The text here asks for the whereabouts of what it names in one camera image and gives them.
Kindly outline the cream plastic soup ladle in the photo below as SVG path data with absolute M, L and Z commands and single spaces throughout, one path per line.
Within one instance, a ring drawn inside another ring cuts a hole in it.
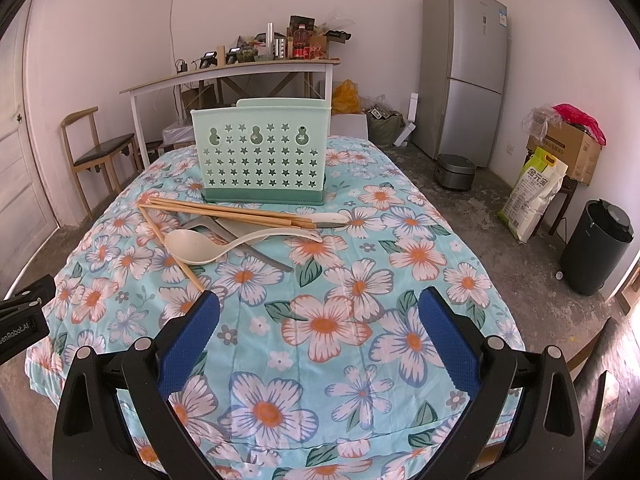
M 237 237 L 226 244 L 216 244 L 199 232 L 178 229 L 171 231 L 164 237 L 164 245 L 168 252 L 176 259 L 186 264 L 211 263 L 232 249 L 254 242 L 249 237 Z

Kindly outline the red cloth on box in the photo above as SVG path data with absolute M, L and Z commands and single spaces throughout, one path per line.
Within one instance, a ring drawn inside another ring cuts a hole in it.
M 601 146 L 608 144 L 608 140 L 606 140 L 606 136 L 600 128 L 596 118 L 568 103 L 556 104 L 553 109 L 560 115 L 563 122 L 567 122 L 574 127 L 584 128 L 585 132 Z

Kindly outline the silver refrigerator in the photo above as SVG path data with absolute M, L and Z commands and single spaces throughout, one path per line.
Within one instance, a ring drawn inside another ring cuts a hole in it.
M 508 65 L 508 9 L 497 0 L 422 0 L 412 142 L 432 159 L 491 158 Z

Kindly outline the white rice paddle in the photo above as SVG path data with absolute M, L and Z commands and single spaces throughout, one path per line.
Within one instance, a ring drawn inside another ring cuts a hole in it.
M 311 227 L 300 226 L 268 226 L 268 224 L 255 224 L 231 219 L 216 218 L 217 223 L 227 229 L 235 237 L 249 237 L 250 240 L 259 240 L 270 236 L 294 236 L 305 240 L 320 240 L 319 229 L 340 228 L 347 226 L 349 218 L 337 212 L 318 212 L 318 214 L 306 214 L 303 219 L 311 221 Z

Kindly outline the red cola bottles pack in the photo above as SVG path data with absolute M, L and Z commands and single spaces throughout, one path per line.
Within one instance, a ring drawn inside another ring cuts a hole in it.
M 309 32 L 305 24 L 299 24 L 293 32 L 294 60 L 308 60 L 310 58 Z

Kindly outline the green bag on floor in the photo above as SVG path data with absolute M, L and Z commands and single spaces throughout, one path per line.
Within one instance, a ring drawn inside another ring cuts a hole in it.
M 384 112 L 377 107 L 367 111 L 368 138 L 379 148 L 393 145 L 405 128 L 405 118 L 397 112 Z

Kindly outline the mint green utensil holder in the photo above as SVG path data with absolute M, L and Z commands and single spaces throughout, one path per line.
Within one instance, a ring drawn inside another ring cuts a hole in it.
M 251 98 L 191 113 L 204 200 L 324 202 L 331 107 L 322 99 Z

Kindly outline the rice bag white green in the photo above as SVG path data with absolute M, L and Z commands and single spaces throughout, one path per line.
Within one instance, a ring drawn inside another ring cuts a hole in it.
M 499 218 L 521 244 L 532 236 L 536 225 L 559 193 L 568 166 L 541 146 L 530 154 L 518 182 L 498 212 Z

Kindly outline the white wooden side table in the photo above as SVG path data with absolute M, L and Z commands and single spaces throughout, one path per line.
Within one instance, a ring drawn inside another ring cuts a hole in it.
M 235 81 L 235 77 L 255 76 L 263 74 L 283 74 L 284 77 L 272 88 L 268 96 L 277 96 L 288 84 L 290 84 L 298 74 L 303 76 L 306 84 L 306 92 L 311 96 L 314 91 L 313 74 L 323 76 L 323 92 L 320 96 L 329 104 L 332 103 L 333 73 L 334 68 L 341 64 L 339 58 L 326 58 L 325 60 L 274 60 L 264 62 L 235 63 L 225 66 L 214 66 L 203 68 L 202 70 L 192 70 L 192 72 L 182 72 L 177 75 L 160 78 L 145 84 L 137 84 L 120 94 L 126 94 L 129 98 L 132 118 L 134 118 L 134 134 L 138 148 L 140 148 L 143 168 L 150 166 L 146 140 L 143 132 L 142 121 L 138 110 L 138 97 L 145 93 L 162 91 L 164 89 L 180 88 L 183 84 L 220 79 L 237 96 L 242 99 L 249 98 L 250 95 L 243 90 Z

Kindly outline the yellow plastic bag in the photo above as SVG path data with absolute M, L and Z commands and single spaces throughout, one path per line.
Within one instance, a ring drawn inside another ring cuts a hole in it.
M 350 79 L 340 82 L 332 93 L 332 114 L 360 114 L 358 86 Z

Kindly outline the white box under table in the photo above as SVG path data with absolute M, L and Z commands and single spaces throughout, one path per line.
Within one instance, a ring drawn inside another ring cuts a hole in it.
M 336 114 L 331 117 L 331 136 L 368 140 L 368 121 L 365 114 Z

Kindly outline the cardboard box right side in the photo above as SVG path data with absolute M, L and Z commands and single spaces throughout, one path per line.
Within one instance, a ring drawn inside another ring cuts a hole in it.
M 567 177 L 590 185 L 602 146 L 588 133 L 566 122 L 562 122 L 559 127 L 548 125 L 547 134 L 541 141 L 534 136 L 528 137 L 529 151 L 535 151 L 538 146 L 567 164 Z

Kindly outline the floral blue tablecloth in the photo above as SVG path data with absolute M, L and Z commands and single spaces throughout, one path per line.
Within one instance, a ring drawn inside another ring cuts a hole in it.
M 419 318 L 434 287 L 485 335 L 522 337 L 495 285 L 446 219 L 373 144 L 328 142 L 323 209 L 346 226 L 318 240 L 270 237 L 184 274 L 158 241 L 196 202 L 198 156 L 163 156 L 125 188 L 68 256 L 26 353 L 32 390 L 57 401 L 76 351 L 127 349 L 188 310 L 202 289 L 221 315 L 169 401 L 227 479 L 407 479 L 432 457 L 468 396 Z

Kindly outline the wooden chair dark seat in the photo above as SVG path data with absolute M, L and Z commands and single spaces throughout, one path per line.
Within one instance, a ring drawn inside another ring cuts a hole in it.
M 138 154 L 138 142 L 136 136 L 133 133 L 127 133 L 123 136 L 116 136 L 116 138 L 101 141 L 99 138 L 98 128 L 96 128 L 96 112 L 99 107 L 89 107 L 84 110 L 78 110 L 68 114 L 62 119 L 60 123 L 63 148 L 67 158 L 68 166 L 70 167 L 70 173 L 72 179 L 82 203 L 85 208 L 85 212 L 89 219 L 93 219 L 93 210 L 90 207 L 86 193 L 82 188 L 82 184 L 78 177 L 83 171 L 94 170 L 95 172 L 102 172 L 104 181 L 107 187 L 107 191 L 113 193 L 122 192 L 122 184 L 117 177 L 114 158 L 116 155 L 121 154 L 130 159 L 132 166 L 134 167 L 134 174 L 137 176 L 142 170 L 142 162 Z M 68 135 L 68 128 L 76 125 L 83 119 L 88 120 L 92 148 L 85 154 L 75 157 L 70 147 L 70 136 Z

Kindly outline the black trash bin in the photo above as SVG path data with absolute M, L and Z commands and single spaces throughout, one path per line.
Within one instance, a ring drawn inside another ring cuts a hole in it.
M 588 200 L 560 258 L 564 280 L 579 295 L 594 295 L 633 240 L 626 211 L 602 198 Z

